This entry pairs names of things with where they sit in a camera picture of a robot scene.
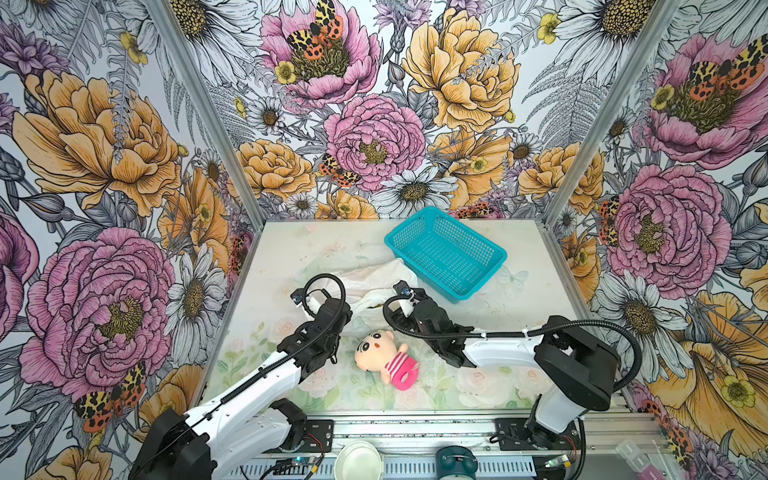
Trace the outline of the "white round bowl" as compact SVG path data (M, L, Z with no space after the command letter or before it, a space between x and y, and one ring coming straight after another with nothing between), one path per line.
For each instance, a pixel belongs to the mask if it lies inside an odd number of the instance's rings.
M384 461L369 442L353 441L344 446L334 462L335 480L380 480Z

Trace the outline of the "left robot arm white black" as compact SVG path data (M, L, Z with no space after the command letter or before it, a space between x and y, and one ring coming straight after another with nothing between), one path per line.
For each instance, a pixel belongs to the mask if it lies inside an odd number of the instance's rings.
M308 307L309 320L267 361L223 394L184 413L168 408L143 441L131 479L220 479L250 456L276 449L293 427L272 405L337 357L352 317L344 298Z

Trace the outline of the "teal plastic basket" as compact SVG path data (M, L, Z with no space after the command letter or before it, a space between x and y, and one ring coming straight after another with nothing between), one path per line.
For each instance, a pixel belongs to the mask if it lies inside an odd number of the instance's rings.
M501 246L436 207L411 215L385 236L384 243L452 303L471 298L508 258Z

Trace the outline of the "pink clear plastic item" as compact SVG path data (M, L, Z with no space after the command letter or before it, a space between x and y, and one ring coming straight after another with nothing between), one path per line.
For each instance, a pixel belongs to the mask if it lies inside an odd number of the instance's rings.
M665 475L654 466L647 454L637 444L625 440L616 446L616 452L640 480L665 480Z

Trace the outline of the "pink plush doll toy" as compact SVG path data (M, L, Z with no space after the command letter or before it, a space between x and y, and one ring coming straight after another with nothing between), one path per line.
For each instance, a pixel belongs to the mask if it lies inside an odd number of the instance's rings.
M400 391L409 390L417 381L420 364L410 356L408 345L397 344L390 330L376 330L361 340L354 352L356 365L377 373L384 384Z

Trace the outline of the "white plastic bag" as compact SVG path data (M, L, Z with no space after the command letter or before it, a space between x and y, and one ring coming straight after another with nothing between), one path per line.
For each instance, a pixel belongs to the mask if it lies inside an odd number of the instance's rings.
M385 300L396 294L394 286L401 281L411 287L418 287L416 274L399 258L383 264L333 273L333 276L345 287L346 302L351 307L353 319L373 315Z

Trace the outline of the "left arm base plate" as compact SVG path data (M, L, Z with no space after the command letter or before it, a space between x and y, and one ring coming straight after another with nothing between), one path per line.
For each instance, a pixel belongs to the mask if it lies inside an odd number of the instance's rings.
M330 419L310 419L302 435L291 431L284 443L267 453L330 453L333 447L335 422Z

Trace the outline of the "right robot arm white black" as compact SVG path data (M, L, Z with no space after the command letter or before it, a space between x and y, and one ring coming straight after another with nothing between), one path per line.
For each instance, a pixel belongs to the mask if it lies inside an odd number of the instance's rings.
M617 390L619 355L581 325L559 315L549 317L545 332L483 332L450 320L429 296L398 302L392 325L419 338L448 365L531 367L549 379L528 417L510 435L534 449L551 449L578 418L610 409Z

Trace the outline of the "dark green round object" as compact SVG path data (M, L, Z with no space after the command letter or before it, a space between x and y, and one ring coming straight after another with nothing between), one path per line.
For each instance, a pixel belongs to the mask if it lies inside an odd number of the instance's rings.
M475 480L479 463L466 447L447 446L436 452L436 476L438 480Z

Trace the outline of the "aluminium frame rail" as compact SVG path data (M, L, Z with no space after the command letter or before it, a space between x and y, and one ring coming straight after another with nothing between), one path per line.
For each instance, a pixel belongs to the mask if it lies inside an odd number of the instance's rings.
M447 446L468 448L477 458L476 479L638 479L616 452L629 440L647 454L666 479L680 479L682 469L665 446L659 429L648 416L591 415L575 423L581 438L577 451L502 451L489 438L494 420L522 417L512 413L388 412L307 416L290 405L274 408L289 416L295 433L302 435L307 420L335 422L330 453L250 456L220 479L334 479L334 462L347 444L371 443L384 461L381 479L437 479L436 452Z

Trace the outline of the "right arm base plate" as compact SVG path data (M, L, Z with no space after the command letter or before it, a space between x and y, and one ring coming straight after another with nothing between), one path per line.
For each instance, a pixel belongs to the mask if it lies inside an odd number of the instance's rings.
M495 431L489 438L502 451L577 451L581 438L574 423L561 434L536 426L527 418L502 417L494 420Z

